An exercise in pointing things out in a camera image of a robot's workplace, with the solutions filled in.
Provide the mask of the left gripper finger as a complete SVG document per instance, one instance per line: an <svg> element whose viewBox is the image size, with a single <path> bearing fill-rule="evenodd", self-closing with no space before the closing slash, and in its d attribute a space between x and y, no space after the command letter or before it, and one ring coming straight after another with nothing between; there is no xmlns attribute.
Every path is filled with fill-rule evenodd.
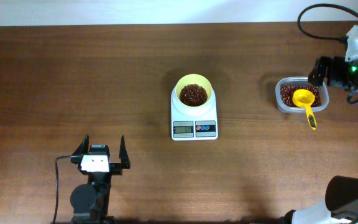
<svg viewBox="0 0 358 224"><path fill-rule="evenodd" d="M82 140L81 144L74 151L72 156L80 156L80 155L86 154L88 152L88 148L89 148L89 140L90 140L90 137L87 134L84 137L84 139Z"/></svg>
<svg viewBox="0 0 358 224"><path fill-rule="evenodd" d="M129 155L126 150L126 142L125 142L124 135L121 136L120 148L119 148L119 159L121 161L121 167L123 169L131 168L131 162L130 162Z"/></svg>

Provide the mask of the yellow measuring scoop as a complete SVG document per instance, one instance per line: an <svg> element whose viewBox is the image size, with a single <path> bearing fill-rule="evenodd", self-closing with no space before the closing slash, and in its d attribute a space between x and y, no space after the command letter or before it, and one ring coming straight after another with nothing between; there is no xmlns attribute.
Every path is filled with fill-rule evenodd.
<svg viewBox="0 0 358 224"><path fill-rule="evenodd" d="M315 101L314 94L309 90L299 89L294 92L292 101L297 107L305 109L305 113L306 113L306 117L307 117L309 126L311 129L315 130L316 129L316 120L315 120L315 116L313 114L313 110L311 109L311 105Z"/></svg>

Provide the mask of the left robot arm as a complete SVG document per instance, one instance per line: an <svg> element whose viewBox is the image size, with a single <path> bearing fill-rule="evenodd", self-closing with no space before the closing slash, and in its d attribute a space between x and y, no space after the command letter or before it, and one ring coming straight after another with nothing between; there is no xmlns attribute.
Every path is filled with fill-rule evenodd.
<svg viewBox="0 0 358 224"><path fill-rule="evenodd" d="M90 144L90 137L74 151L71 163L88 177L85 184L77 186L71 193L73 207L71 223L114 223L114 217L108 215L111 178L122 175L124 169L131 168L124 136L119 147L119 162L110 162L109 147L105 144Z"/></svg>

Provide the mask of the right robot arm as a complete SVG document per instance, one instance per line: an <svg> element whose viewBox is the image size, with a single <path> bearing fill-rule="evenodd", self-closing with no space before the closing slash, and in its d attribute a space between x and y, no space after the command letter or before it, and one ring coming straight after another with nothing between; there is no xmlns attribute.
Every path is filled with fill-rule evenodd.
<svg viewBox="0 0 358 224"><path fill-rule="evenodd" d="M317 59L308 81L314 86L334 85L349 92L347 102L358 103L358 26L341 39L344 57ZM327 186L324 199L303 210L291 210L279 223L358 223L358 178L337 175Z"/></svg>

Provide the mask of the white digital kitchen scale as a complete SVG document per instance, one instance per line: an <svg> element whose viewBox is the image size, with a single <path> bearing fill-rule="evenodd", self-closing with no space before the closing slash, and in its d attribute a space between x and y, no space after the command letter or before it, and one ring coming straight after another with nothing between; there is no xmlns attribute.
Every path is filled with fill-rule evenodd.
<svg viewBox="0 0 358 224"><path fill-rule="evenodd" d="M216 95L211 95L205 104L187 106L180 101L176 85L171 94L171 138L174 141L215 140L219 136Z"/></svg>

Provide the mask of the red beans in bowl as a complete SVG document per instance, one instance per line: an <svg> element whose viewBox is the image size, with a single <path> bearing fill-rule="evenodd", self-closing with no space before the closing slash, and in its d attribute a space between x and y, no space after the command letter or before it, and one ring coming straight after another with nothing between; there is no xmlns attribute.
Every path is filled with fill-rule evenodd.
<svg viewBox="0 0 358 224"><path fill-rule="evenodd" d="M202 86L189 84L182 88L179 99L187 106L201 106L207 102L208 94Z"/></svg>

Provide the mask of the yellow plastic bowl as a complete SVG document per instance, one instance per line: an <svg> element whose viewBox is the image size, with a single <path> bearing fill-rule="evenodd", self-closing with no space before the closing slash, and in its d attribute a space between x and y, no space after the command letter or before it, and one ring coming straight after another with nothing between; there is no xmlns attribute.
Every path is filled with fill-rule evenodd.
<svg viewBox="0 0 358 224"><path fill-rule="evenodd" d="M180 94L180 91L182 90L182 88L189 84L197 84L197 85L202 86L208 94L207 102L210 100L213 88L212 88L212 85L209 82L209 80L206 77L199 75L199 74L188 74L188 75L185 75L184 77L179 79L179 81L177 82L175 89L173 91L174 96L176 97L176 99L179 100L179 102L182 105L185 105L185 104L183 104L180 101L179 94Z"/></svg>

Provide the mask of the clear plastic food container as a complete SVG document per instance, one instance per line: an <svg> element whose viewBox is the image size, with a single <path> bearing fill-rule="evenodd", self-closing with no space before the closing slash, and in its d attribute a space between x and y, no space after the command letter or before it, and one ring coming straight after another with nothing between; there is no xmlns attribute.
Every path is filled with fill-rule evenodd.
<svg viewBox="0 0 358 224"><path fill-rule="evenodd" d="M287 105L285 105L281 99L281 95L280 95L280 87L282 85L296 85L296 86L300 86L300 85L311 85L308 82L308 77L287 77L287 78L283 78L281 79L275 87L275 94L276 94L276 101L277 101L277 108L283 112L283 113L305 113L305 109L304 108L299 108L299 107L289 107ZM321 97L321 106L319 107L312 107L313 112L318 112L318 111L322 111L324 110L327 105L329 104L329 94L328 94L328 89L325 83L323 83L322 86L318 87L319 90L319 95Z"/></svg>

